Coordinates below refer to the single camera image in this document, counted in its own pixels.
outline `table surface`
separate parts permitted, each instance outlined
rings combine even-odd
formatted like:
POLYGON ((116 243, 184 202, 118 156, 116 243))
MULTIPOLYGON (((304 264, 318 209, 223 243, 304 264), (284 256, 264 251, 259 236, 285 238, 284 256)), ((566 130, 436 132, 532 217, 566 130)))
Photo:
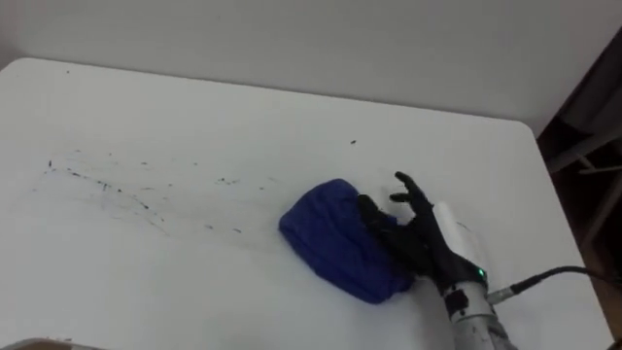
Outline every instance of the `table surface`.
MULTIPOLYGON (((343 178, 405 217, 405 171, 480 236, 493 288, 583 264, 531 131, 508 122, 20 59, 0 72, 0 344, 449 349, 422 281, 381 305, 318 278, 280 216, 343 178)), ((589 280, 498 307, 521 349, 605 349, 589 280)))

